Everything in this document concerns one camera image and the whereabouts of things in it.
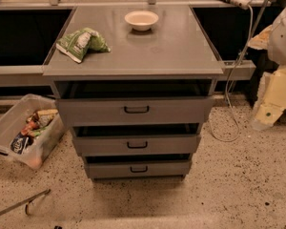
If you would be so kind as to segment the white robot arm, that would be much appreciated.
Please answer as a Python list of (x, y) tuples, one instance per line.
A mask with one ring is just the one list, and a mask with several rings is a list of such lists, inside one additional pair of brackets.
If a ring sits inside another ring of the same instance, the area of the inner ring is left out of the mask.
[(267, 85), (258, 89), (252, 127), (262, 131), (273, 127), (286, 110), (286, 7), (271, 26), (249, 41), (249, 47), (266, 50), (278, 65), (273, 73), (265, 73)]

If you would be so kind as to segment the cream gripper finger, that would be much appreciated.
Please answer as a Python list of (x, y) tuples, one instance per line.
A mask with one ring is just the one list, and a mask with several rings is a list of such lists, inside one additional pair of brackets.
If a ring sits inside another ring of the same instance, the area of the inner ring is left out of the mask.
[(273, 127), (285, 110), (286, 66), (279, 66), (273, 73), (264, 73), (260, 79), (251, 121), (253, 129), (263, 131)]
[(272, 27), (272, 25), (266, 27), (259, 34), (251, 38), (248, 43), (248, 46), (255, 50), (266, 50), (268, 48), (268, 42)]

